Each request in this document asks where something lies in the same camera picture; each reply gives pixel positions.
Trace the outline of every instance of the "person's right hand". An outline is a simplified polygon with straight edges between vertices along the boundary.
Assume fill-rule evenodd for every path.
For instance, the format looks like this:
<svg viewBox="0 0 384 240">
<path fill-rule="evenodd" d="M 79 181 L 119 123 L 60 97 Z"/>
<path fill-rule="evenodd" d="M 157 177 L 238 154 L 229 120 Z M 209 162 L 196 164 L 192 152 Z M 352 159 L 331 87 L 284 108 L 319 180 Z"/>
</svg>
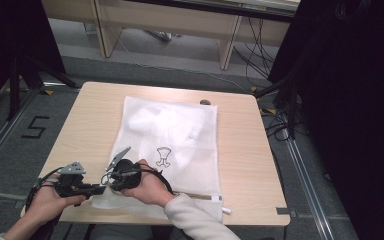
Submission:
<svg viewBox="0 0 384 240">
<path fill-rule="evenodd" d="M 139 163 L 148 165 L 145 159 L 140 160 Z M 140 166 L 142 169 L 150 169 L 144 165 Z M 139 186 L 133 189 L 123 189 L 121 193 L 126 197 L 134 197 L 145 204 L 156 204 L 160 207 L 165 207 L 165 205 L 174 198 L 160 179 L 152 173 L 147 172 L 142 172 L 142 179 Z"/>
</svg>

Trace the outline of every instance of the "wooden table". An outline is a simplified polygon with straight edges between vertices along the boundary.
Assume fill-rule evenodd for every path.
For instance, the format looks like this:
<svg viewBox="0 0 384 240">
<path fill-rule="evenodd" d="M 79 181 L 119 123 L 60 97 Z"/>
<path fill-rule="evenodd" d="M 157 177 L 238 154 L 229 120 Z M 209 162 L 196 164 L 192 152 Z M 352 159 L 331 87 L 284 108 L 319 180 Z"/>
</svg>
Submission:
<svg viewBox="0 0 384 240">
<path fill-rule="evenodd" d="M 99 183 L 117 137 L 126 96 L 167 102 L 196 103 L 203 99 L 218 106 L 218 155 L 226 225 L 285 226 L 286 208 L 264 125 L 251 95 L 88 82 L 73 108 L 42 169 L 80 161 L 87 170 L 84 182 Z M 122 209 L 104 210 L 86 201 L 67 208 L 60 221 L 85 223 L 169 224 L 168 221 L 132 216 Z"/>
</svg>

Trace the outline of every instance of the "floor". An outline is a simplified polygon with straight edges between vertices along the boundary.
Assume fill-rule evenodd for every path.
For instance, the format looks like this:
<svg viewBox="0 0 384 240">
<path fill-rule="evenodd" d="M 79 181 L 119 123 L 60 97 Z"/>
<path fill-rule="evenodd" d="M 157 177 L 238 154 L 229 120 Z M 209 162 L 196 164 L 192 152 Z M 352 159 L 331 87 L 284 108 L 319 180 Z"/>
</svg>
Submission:
<svg viewBox="0 0 384 240">
<path fill-rule="evenodd" d="M 219 64 L 217 41 L 191 36 L 173 37 L 170 43 L 163 43 L 141 30 L 125 29 L 120 37 L 120 42 L 116 46 L 110 58 L 103 59 L 100 56 L 97 35 L 87 34 L 82 23 L 66 22 L 50 19 L 50 24 L 54 32 L 58 48 L 63 57 L 67 75 L 78 83 L 88 80 L 120 82 L 155 85 L 166 87 L 204 89 L 210 91 L 226 91 L 250 94 L 253 86 L 262 89 L 271 83 L 265 80 L 257 71 L 247 67 L 238 54 L 234 53 L 231 57 L 229 68 L 221 70 Z M 249 56 L 250 51 L 243 43 L 235 43 L 237 50 L 245 56 Z M 278 48 L 265 47 L 271 57 L 275 58 Z M 251 61 L 259 63 L 261 61 L 255 55 Z M 47 75 L 43 76 L 45 81 L 53 81 Z M 11 132 L 11 136 L 4 143 L 0 150 L 0 171 L 2 164 L 10 166 L 8 162 L 11 157 L 15 159 L 31 159 L 31 149 L 34 152 L 36 164 L 31 161 L 23 163 L 29 165 L 34 172 L 40 171 L 41 164 L 46 160 L 52 143 L 58 136 L 58 132 L 63 125 L 64 119 L 69 113 L 72 103 L 77 96 L 65 88 L 56 90 L 52 96 L 37 95 L 31 101 L 25 115 L 20 123 Z M 260 108 L 273 108 L 272 100 L 275 95 L 260 98 L 258 105 Z M 7 114 L 6 104 L 8 103 L 8 92 L 3 92 L 0 97 L 0 128 L 5 124 L 2 116 Z M 44 134 L 43 138 L 35 142 L 21 139 L 25 129 L 34 116 L 51 116 L 55 119 L 49 123 L 49 131 L 52 134 Z M 281 123 L 278 118 L 272 115 L 263 114 L 262 120 L 268 128 Z M 266 133 L 275 130 L 270 128 Z M 308 174 L 310 186 L 314 189 L 314 194 L 319 209 L 326 216 L 327 228 L 317 224 L 317 216 L 314 212 L 314 200 L 305 191 L 302 174 L 298 171 L 299 165 L 291 156 L 290 146 L 287 141 L 279 141 L 281 134 L 274 134 L 269 137 L 270 145 L 273 149 L 275 160 L 279 165 L 279 177 L 284 187 L 285 199 L 291 215 L 291 223 L 287 228 L 276 227 L 231 227 L 241 239 L 358 239 L 352 228 L 349 218 L 341 204 L 339 197 L 332 184 L 323 176 L 324 166 L 317 154 L 311 141 L 311 133 L 305 129 L 305 125 L 297 126 L 296 145 L 302 158 L 302 165 Z M 30 183 L 34 181 L 31 176 L 27 177 L 27 170 L 14 169 L 13 174 L 2 177 L 0 181 L 0 193 L 11 192 L 11 188 L 3 183 L 11 183 L 13 179 L 18 179 L 24 187 L 14 189 L 13 196 L 0 198 L 0 231 L 11 226 L 17 219 L 21 210 L 23 196 L 29 189 Z M 58 224 L 56 235 L 53 239 L 61 239 L 63 233 L 68 229 L 67 223 Z M 86 226 L 74 224 L 68 239 L 79 239 L 85 232 Z"/>
</svg>

